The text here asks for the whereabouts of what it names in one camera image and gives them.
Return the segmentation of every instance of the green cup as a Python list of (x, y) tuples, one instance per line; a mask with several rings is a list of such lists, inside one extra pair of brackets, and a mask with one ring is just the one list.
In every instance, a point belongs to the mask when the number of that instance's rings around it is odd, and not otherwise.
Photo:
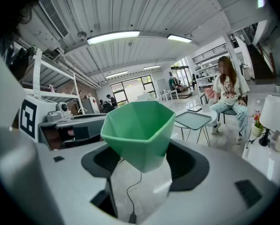
[(101, 136), (143, 173), (158, 168), (166, 154), (175, 113), (157, 101), (128, 103), (109, 112)]

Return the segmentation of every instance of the lamp shade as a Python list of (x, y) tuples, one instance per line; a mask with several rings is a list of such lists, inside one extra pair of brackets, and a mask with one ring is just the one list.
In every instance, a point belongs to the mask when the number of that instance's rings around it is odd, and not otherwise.
[(280, 97), (266, 97), (260, 123), (270, 130), (280, 128)]

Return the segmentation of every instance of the flower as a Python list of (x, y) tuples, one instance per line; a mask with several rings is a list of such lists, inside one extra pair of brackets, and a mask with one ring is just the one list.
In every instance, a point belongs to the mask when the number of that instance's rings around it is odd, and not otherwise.
[(254, 117), (254, 121), (255, 121), (255, 126), (257, 128), (260, 128), (260, 129), (263, 129), (263, 125), (260, 123), (260, 114), (254, 114), (253, 117)]

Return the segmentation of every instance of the brick wall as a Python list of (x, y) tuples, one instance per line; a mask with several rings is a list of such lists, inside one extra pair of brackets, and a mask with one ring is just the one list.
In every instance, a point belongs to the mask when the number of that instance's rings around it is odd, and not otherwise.
[[(99, 100), (98, 100), (98, 96), (96, 94), (96, 91), (94, 89), (89, 88), (88, 86), (86, 86), (82, 83), (79, 83), (79, 82), (76, 82), (76, 83), (77, 83), (78, 91), (81, 90), (80, 93), (79, 93), (80, 99), (83, 99), (85, 95), (89, 95), (89, 92), (90, 92), (92, 97), (95, 97), (95, 99), (98, 103), (98, 108), (100, 110)], [(74, 88), (73, 81), (68, 81), (67, 83), (58, 87), (57, 90), (58, 90), (59, 93), (64, 92), (64, 93), (70, 94), (73, 88)], [(67, 102), (67, 106), (68, 106), (68, 109), (71, 111), (71, 113), (73, 115), (78, 115), (78, 113), (77, 113), (77, 103), (75, 102), (75, 100), (71, 100), (71, 101)]]

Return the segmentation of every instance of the ceiling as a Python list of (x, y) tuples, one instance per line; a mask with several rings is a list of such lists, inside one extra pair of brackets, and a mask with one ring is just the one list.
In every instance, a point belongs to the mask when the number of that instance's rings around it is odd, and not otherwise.
[[(222, 29), (231, 30), (243, 0), (52, 0), (69, 31), (57, 39), (65, 63), (74, 64), (95, 82), (120, 71), (134, 74), (144, 67), (168, 68)], [(144, 37), (122, 38), (88, 46), (87, 37), (122, 30), (139, 30)], [(190, 37), (192, 43), (168, 40), (168, 34)]]

